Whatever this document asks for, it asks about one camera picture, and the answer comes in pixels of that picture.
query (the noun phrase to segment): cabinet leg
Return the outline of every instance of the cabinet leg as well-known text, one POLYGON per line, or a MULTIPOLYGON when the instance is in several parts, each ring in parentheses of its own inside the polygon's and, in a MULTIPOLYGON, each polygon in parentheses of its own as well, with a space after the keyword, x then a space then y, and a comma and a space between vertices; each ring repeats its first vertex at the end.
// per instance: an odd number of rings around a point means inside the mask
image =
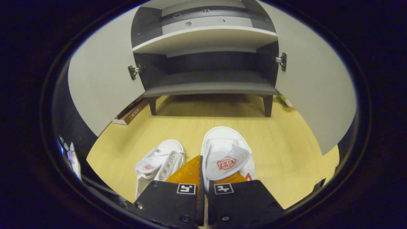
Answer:
POLYGON ((150 111, 151 115, 155 115, 155 102, 157 101, 159 97, 148 97, 147 100, 149 101, 150 104, 150 111))
POLYGON ((264 113, 266 117, 271 117, 271 108, 273 107, 273 95, 263 96, 264 113))

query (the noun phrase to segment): book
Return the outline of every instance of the book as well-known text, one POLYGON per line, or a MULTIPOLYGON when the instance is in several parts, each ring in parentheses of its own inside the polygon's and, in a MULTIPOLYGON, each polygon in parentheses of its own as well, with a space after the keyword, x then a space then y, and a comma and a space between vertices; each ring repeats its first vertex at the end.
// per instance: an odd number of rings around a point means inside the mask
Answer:
POLYGON ((127 113, 129 113, 135 106, 141 103, 143 98, 139 97, 136 100, 134 100, 132 103, 130 103, 124 110, 122 110, 117 116, 117 119, 123 118, 127 113))
POLYGON ((117 124, 122 124, 122 125, 128 125, 134 119, 134 117, 136 117, 136 115, 138 113, 140 113, 140 111, 145 106, 147 106, 148 103, 149 102, 147 99, 142 99, 138 105, 134 106, 133 109, 131 109, 128 113, 126 113, 122 118, 120 118, 120 119, 114 118, 112 120, 112 122, 117 123, 117 124))

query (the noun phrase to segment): cabinet shelf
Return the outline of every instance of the cabinet shelf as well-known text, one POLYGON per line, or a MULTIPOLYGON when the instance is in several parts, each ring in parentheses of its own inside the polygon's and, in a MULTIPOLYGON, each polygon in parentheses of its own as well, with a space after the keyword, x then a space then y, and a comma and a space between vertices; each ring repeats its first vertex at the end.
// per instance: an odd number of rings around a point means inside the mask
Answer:
POLYGON ((275 32, 243 26, 206 26, 168 33, 133 47, 134 53, 167 57, 215 51, 256 52, 277 41, 275 32))
POLYGON ((212 93, 277 95, 278 91, 259 72, 219 70, 167 75, 146 90, 143 97, 212 93))

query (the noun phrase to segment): open cabinet door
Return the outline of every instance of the open cabinet door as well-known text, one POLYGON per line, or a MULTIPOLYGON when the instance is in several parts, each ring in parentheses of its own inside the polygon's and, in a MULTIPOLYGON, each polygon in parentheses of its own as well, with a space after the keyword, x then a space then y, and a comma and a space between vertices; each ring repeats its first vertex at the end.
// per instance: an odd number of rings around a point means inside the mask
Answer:
POLYGON ((290 15, 258 1, 276 28, 279 57, 276 89, 302 115, 314 133, 322 154, 345 135, 356 112, 350 74, 335 50, 309 27, 290 15))
POLYGON ((92 34, 69 64, 68 85, 84 122, 99 136, 112 119, 145 92, 131 46, 131 24, 137 8, 115 18, 92 34))

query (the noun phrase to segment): white slipper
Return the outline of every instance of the white slipper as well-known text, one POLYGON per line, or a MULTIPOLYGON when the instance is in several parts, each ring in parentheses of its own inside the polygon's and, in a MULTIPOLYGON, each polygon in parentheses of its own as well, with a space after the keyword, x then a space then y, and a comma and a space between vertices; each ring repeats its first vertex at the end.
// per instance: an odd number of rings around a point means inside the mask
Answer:
POLYGON ((184 149, 177 140, 165 140, 136 164, 136 199, 151 181, 165 181, 185 164, 184 149))
POLYGON ((248 181, 256 172, 252 151, 234 129, 218 126, 205 134, 201 149, 202 175, 206 191, 209 180, 217 181, 239 172, 248 181))

